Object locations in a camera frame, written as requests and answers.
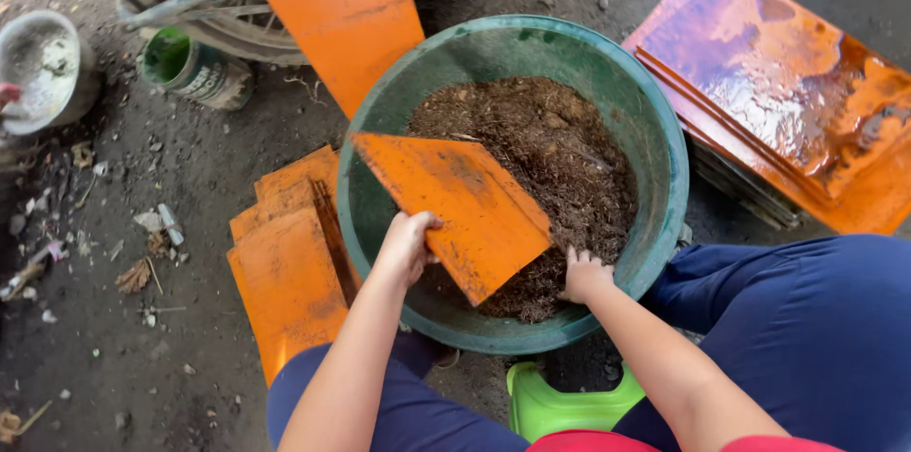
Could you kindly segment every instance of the dirt floor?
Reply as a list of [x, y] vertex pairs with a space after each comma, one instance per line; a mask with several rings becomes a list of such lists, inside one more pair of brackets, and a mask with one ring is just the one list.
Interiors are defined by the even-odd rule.
[[[232, 247], [228, 221], [255, 201], [254, 180], [327, 142], [337, 146], [344, 115], [322, 87], [322, 103], [308, 97], [302, 83], [313, 88], [317, 77], [306, 67], [256, 65], [257, 91], [238, 113], [151, 93], [132, 67], [143, 41], [114, 27], [115, 0], [12, 1], [0, 22], [38, 8], [70, 16], [105, 61], [107, 77], [84, 126], [57, 133], [60, 146], [52, 147], [50, 164], [40, 159], [15, 201], [24, 206], [45, 188], [59, 187], [63, 178], [52, 167], [78, 138], [93, 138], [96, 159], [109, 161], [114, 170], [95, 184], [85, 208], [72, 213], [68, 198], [81, 198], [89, 178], [86, 172], [71, 173], [59, 221], [40, 213], [18, 240], [5, 232], [0, 240], [0, 275], [7, 276], [24, 262], [20, 243], [42, 243], [37, 240], [42, 221], [56, 236], [82, 231], [89, 237], [86, 256], [71, 246], [70, 258], [44, 275], [37, 303], [3, 309], [0, 406], [28, 417], [54, 401], [22, 437], [21, 449], [269, 450], [256, 343], [224, 256]], [[797, 1], [911, 69], [909, 0]], [[605, 11], [603, 0], [417, 0], [428, 35], [480, 16], [532, 13], [579, 22], [618, 41], [657, 2], [609, 0]], [[302, 82], [285, 82], [291, 75]], [[149, 150], [155, 142], [163, 143], [158, 153]], [[157, 167], [149, 170], [154, 158]], [[146, 248], [145, 234], [131, 217], [159, 202], [168, 203], [183, 224], [187, 241], [180, 249], [190, 257], [179, 265], [156, 261], [164, 295], [151, 284], [139, 295], [120, 295], [114, 280]], [[814, 222], [775, 232], [695, 177], [687, 221], [699, 242], [773, 244], [830, 233]], [[899, 234], [911, 237], [911, 229], [905, 226]], [[119, 240], [124, 248], [111, 261], [106, 252]], [[187, 310], [162, 314], [150, 328], [137, 313], [150, 305]], [[45, 307], [57, 323], [42, 322]], [[611, 385], [619, 356], [602, 333], [538, 359], [554, 387], [591, 391]], [[446, 396], [505, 423], [509, 361], [469, 353], [429, 381]], [[185, 373], [188, 364], [195, 375]], [[72, 393], [68, 401], [58, 398], [64, 389]], [[124, 428], [118, 429], [118, 414], [130, 415]]]

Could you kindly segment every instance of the knee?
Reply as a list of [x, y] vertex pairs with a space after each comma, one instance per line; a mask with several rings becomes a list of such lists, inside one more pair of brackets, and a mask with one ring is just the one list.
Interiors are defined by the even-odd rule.
[[323, 363], [331, 343], [325, 343], [298, 353], [281, 367], [272, 380], [266, 401], [266, 426], [272, 446], [278, 448], [290, 415], [310, 384], [316, 369]]

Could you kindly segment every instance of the left hand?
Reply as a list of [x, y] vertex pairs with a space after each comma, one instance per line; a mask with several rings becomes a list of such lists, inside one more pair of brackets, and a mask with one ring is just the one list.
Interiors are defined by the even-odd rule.
[[443, 222], [432, 212], [410, 217], [404, 212], [398, 213], [382, 241], [372, 273], [388, 279], [389, 283], [402, 283], [405, 289], [410, 288], [428, 263], [439, 263], [440, 259], [424, 243], [424, 232], [442, 226]]

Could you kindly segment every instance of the person's hand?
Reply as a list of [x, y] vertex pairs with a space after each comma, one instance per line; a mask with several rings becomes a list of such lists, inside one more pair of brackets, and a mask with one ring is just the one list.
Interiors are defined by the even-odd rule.
[[601, 265], [601, 259], [584, 250], [576, 256], [576, 248], [567, 249], [567, 287], [560, 299], [576, 304], [588, 304], [593, 294], [614, 287], [614, 266]]
[[431, 212], [411, 217], [404, 212], [398, 213], [382, 240], [372, 272], [389, 283], [402, 283], [406, 289], [411, 287], [428, 263], [439, 263], [440, 259], [424, 244], [424, 232], [442, 226], [443, 222]]

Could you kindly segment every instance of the brown potting mix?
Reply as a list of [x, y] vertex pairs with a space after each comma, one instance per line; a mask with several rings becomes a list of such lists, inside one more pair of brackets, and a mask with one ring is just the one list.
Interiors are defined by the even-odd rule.
[[[620, 257], [636, 217], [636, 178], [598, 109], [575, 89], [533, 76], [451, 85], [417, 106], [407, 135], [480, 142], [550, 217], [556, 246], [484, 301], [482, 314], [551, 317], [569, 245], [606, 263]], [[445, 270], [428, 271], [422, 283], [470, 307]]]

